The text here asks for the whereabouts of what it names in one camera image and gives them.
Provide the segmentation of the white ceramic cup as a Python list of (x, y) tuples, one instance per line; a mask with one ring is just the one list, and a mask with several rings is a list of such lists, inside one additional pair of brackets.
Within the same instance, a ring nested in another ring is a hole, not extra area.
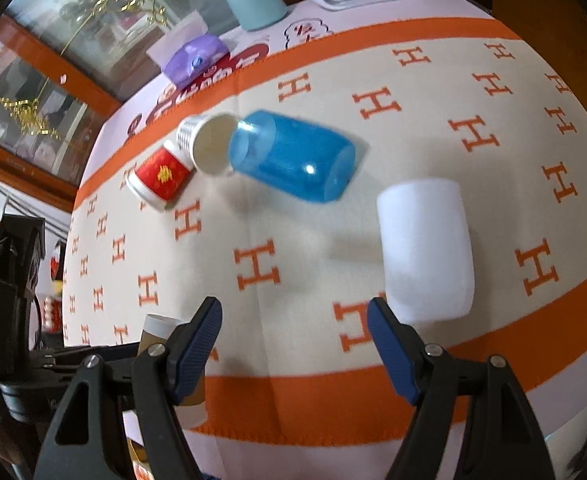
[(467, 315), (475, 296), (469, 226), (459, 184), (428, 178), (377, 198), (387, 303), (406, 324)]

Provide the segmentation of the red paper cup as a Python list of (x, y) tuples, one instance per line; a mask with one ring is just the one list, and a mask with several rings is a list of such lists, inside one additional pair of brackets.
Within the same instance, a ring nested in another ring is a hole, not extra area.
[(126, 177), (126, 185), (138, 200), (164, 210), (193, 172), (189, 153), (168, 139)]

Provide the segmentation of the grey checkered paper cup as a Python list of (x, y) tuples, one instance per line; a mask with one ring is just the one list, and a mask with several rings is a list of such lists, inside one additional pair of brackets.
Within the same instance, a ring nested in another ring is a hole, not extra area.
[(194, 168), (210, 177), (226, 177), (232, 173), (228, 146), (239, 118), (234, 114), (191, 115), (177, 127), (177, 142), (186, 150)]

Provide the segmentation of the blue plastic cup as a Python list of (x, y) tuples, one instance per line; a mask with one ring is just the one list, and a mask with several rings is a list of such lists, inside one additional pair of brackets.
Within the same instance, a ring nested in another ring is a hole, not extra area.
[(238, 122), (227, 154), (240, 174), (312, 203), (337, 200), (356, 167), (356, 146), (346, 136), (268, 110)]

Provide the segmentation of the orange glass cabinet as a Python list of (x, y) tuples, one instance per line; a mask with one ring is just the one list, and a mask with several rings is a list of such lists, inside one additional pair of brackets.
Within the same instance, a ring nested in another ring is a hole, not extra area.
[(158, 75), (148, 50), (191, 12), (236, 25), (225, 0), (0, 0), (0, 182), (70, 210), (101, 127)]

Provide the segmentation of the purple tissue pack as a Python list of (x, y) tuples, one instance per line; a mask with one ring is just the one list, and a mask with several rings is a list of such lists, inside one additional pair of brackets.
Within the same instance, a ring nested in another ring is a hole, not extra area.
[(191, 12), (146, 51), (176, 88), (185, 89), (229, 54), (223, 40), (208, 32), (198, 11)]

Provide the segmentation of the light blue canister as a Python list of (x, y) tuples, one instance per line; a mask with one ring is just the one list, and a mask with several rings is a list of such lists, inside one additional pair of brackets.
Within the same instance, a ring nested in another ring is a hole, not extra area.
[(246, 32), (268, 27), (288, 13), (284, 0), (226, 0), (240, 27)]

